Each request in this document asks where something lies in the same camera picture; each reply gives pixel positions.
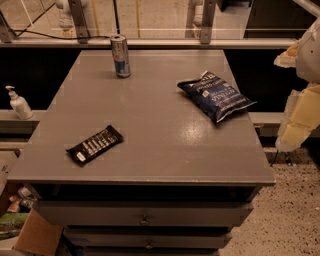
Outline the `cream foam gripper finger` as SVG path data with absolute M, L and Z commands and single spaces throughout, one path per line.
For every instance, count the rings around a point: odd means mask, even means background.
M 286 51 L 278 55 L 273 64 L 282 68 L 295 68 L 299 43 L 300 41 L 296 41 Z
M 320 125 L 320 85 L 309 83 L 302 91 L 292 90 L 285 106 L 276 140 L 280 152 L 292 152 Z

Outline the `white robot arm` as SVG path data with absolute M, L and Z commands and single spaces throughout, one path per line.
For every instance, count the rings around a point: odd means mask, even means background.
M 291 91 L 278 130 L 276 148 L 292 152 L 320 125 L 320 17 L 274 64 L 295 68 L 297 76 L 308 82 L 302 91 Z

